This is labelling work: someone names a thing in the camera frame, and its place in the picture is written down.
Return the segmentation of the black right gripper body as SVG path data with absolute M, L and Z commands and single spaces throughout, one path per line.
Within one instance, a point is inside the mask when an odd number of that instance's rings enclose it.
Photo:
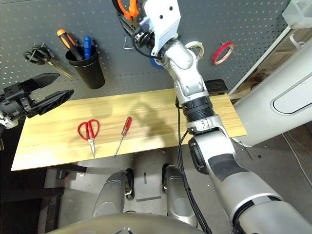
M 142 47 L 152 50 L 155 45 L 155 37 L 149 31 L 144 31 L 140 26 L 133 32 L 133 47 L 139 52 Z

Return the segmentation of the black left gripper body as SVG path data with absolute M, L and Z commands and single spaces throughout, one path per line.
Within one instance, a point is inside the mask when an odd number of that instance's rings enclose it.
M 4 88 L 4 93 L 0 96 L 1 115 L 9 120 L 38 115 L 36 101 L 30 97 L 32 91 L 37 88 L 24 83 L 16 83 Z

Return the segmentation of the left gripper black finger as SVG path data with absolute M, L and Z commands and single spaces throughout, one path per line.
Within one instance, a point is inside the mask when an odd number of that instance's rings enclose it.
M 38 115 L 43 115 L 56 107 L 62 105 L 67 100 L 71 98 L 74 94 L 74 90 L 64 90 L 57 91 L 49 96 L 47 96 L 44 100 L 38 102 L 36 104 L 36 112 Z
M 32 92 L 36 89 L 44 88 L 52 84 L 58 77 L 59 73 L 43 73 L 20 83 L 20 87 L 25 92 Z

